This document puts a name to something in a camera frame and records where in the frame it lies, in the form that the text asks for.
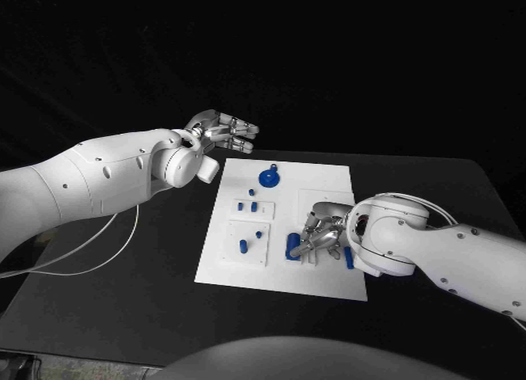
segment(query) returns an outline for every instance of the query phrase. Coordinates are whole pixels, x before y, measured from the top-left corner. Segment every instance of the robotic hand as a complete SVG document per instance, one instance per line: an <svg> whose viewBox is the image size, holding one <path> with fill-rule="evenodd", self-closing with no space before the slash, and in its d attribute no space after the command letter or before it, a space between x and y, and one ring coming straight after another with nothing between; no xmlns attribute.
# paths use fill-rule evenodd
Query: robotic hand
<svg viewBox="0 0 526 380"><path fill-rule="evenodd" d="M438 211L450 226L427 226ZM290 255L327 248L342 233L356 256L353 266L380 276L409 276L415 266L434 284L486 308L526 321L526 243L457 221L432 203L404 194L379 194L353 207L316 203L301 244Z"/></svg>
<svg viewBox="0 0 526 380"><path fill-rule="evenodd" d="M260 128L208 110L185 129L84 141L45 162L0 172L0 262L32 236L74 220L128 210L195 178L211 183L215 146L251 153Z"/></svg>

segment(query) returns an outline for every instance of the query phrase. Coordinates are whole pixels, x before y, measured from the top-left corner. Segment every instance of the floor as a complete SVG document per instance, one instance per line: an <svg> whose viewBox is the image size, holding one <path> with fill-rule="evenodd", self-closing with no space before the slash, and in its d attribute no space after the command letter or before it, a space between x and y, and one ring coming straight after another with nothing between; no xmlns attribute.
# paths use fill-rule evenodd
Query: floor
<svg viewBox="0 0 526 380"><path fill-rule="evenodd" d="M29 380L144 380L159 371L156 368L128 366L118 363L94 362L59 356L38 355L41 372L35 366L35 377Z"/></svg>

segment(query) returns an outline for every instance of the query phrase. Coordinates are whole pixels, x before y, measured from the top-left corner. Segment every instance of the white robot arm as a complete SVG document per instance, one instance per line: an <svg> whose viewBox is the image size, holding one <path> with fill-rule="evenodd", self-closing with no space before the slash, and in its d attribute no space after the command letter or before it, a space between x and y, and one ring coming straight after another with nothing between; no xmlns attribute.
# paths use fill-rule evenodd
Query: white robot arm
<svg viewBox="0 0 526 380"><path fill-rule="evenodd" d="M208 110L185 129L81 142L42 163L0 172L0 262L32 236L74 220L128 210L195 176L211 183L213 146L251 153L258 127Z"/></svg>
<svg viewBox="0 0 526 380"><path fill-rule="evenodd" d="M526 243L454 219L427 228L428 204L406 198L383 194L353 207L317 203L291 256L334 247L346 231L363 272L409 276L416 265L441 289L526 321Z"/></svg>

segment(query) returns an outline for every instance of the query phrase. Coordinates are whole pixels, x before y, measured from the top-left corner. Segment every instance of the white platform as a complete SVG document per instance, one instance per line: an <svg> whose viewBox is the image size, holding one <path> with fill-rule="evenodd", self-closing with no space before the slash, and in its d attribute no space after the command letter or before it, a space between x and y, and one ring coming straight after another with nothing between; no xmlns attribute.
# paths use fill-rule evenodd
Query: white platform
<svg viewBox="0 0 526 380"><path fill-rule="evenodd" d="M280 184L264 188L258 176L272 163ZM238 201L244 203L242 211L238 211ZM251 212L254 201L258 203L255 213ZM353 205L347 166L229 158L195 282L366 301L363 272L346 267L344 236L340 260L334 260L324 249L311 260L308 257L301 261L285 259L287 236L293 232L300 234L306 214L320 201ZM262 233L261 239L255 236L257 230ZM241 239L248 242L247 253L239 252Z"/></svg>

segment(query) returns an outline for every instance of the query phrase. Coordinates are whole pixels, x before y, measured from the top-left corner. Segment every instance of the black table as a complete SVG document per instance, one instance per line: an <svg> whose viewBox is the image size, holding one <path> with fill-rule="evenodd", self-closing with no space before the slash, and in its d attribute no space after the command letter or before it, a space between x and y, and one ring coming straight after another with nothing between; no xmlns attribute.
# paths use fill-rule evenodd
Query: black table
<svg viewBox="0 0 526 380"><path fill-rule="evenodd" d="M484 172L473 161L271 150L226 158L347 165L356 200L379 192L427 198L458 221L523 239ZM31 274L0 320L0 350L154 367L216 344L254 336L316 336L386 349L473 378L526 378L526 333L513 321L441 291L421 270L365 275L369 302L195 283L221 174L193 180L140 205L140 224L111 263L74 277ZM61 256L108 217L59 227L41 262ZM77 272L121 247L134 208L64 262ZM434 226L444 223L435 217Z"/></svg>

